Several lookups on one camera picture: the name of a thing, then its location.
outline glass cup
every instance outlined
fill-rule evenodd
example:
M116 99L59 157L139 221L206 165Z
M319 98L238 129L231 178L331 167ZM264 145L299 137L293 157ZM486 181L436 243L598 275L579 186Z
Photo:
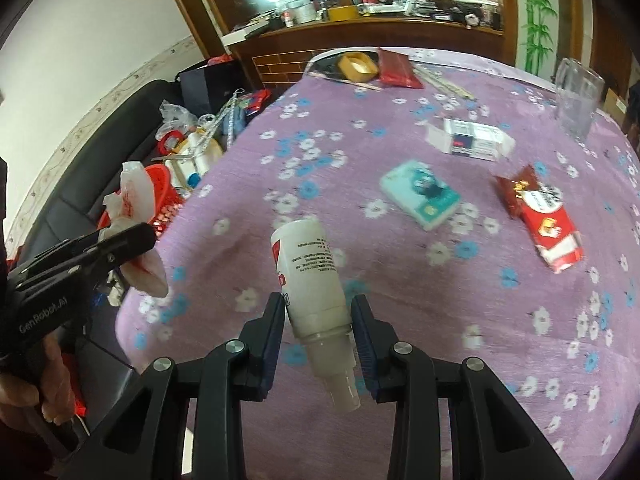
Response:
M589 135L604 79L578 60L564 58L556 72L556 119L579 142Z

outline bottle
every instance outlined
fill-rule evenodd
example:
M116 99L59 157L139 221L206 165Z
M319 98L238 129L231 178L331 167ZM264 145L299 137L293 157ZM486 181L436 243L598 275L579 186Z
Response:
M284 19L284 24L288 27L293 27L294 23L293 23L293 16L291 15L291 11L290 10L285 10L282 13L282 17Z
M316 220L296 220L271 235L287 313L309 364L339 412L360 407L353 368L351 316L324 229Z
M404 4L404 15L405 16L413 16L415 11L415 1L416 0L406 0Z

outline bamboo painting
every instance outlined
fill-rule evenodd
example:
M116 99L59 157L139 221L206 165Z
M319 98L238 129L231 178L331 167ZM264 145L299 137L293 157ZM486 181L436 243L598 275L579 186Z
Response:
M527 42L523 43L527 47L524 70L539 75L542 63L553 51L554 46L545 20L548 16L557 18L558 13L549 0L526 0L526 2L527 23L522 26L527 29Z

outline purple floral tablecloth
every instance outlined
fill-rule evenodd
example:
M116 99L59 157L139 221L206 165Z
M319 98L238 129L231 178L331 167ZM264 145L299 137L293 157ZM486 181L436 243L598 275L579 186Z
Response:
M559 129L551 92L501 76L494 62L475 64L433 68L476 101L430 86L374 92L306 76L262 113L157 244L170 295L132 291L120 309L118 340L135 367L199 358L235 337L279 290L271 232L316 216L348 301L366 293L377 317L432 357L484 359L575 478L598 478L640 399L638 160L610 118L596 115L581 146ZM498 162L438 152L426 124L442 127L445 117L497 125L516 147ZM380 190L380 177L409 159L462 196L431 232ZM562 190L582 234L584 260L561 274L495 192L494 174L529 163ZM273 390L242 407L248 477L386 478L394 407L376 405L361 377L358 387L361 408L335 413L286 327Z

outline human hand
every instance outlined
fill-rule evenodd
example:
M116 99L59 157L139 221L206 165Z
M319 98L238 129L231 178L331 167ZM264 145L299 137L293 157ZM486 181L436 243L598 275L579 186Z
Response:
M37 406L42 393L42 416L47 422L63 424L74 416L75 399L69 371L62 361L53 333L42 340L47 364L40 378L40 391L10 374L0 374L0 420L14 430L33 433L21 408Z

